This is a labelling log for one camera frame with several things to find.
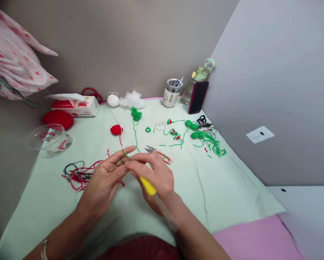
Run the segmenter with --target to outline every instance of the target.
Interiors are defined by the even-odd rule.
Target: yellow crochet hook handle
[[[156,194],[157,190],[147,179],[145,179],[144,177],[140,177],[140,180],[141,183],[144,185],[145,190],[149,196],[153,196]]]

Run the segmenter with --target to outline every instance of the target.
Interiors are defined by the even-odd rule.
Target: red yarn ball
[[[112,128],[110,128],[110,131],[113,135],[120,135],[123,131],[123,128],[120,125],[114,125]]]
[[[64,129],[68,129],[73,125],[74,119],[70,114],[61,110],[53,110],[48,112],[43,121],[45,124],[56,123],[60,124],[64,127]]]

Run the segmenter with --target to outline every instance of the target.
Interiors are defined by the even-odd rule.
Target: polka dot fabric
[[[0,76],[25,97],[58,82],[40,65],[30,46],[41,53],[58,56],[0,10]],[[0,95],[10,100],[21,100],[3,84],[0,84]]]

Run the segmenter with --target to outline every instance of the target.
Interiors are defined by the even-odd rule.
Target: dark red clothing
[[[182,260],[176,247],[155,236],[143,236],[131,241],[110,247],[97,260]]]

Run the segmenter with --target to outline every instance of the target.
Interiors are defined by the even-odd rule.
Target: smartphone
[[[188,109],[189,114],[197,114],[200,112],[200,110],[202,109],[206,91],[208,90],[208,86],[208,81],[194,83],[191,103]]]

